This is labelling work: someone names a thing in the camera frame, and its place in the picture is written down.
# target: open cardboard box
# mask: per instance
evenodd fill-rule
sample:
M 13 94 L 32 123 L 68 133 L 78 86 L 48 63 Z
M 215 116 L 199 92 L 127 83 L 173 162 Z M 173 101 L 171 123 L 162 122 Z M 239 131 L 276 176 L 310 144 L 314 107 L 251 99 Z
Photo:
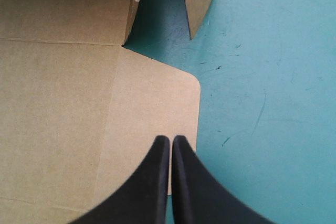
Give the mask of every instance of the open cardboard box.
M 196 148 L 200 85 L 122 47 L 140 0 L 0 0 L 0 223 L 66 223 L 156 135 Z M 211 0 L 185 0 L 191 38 Z

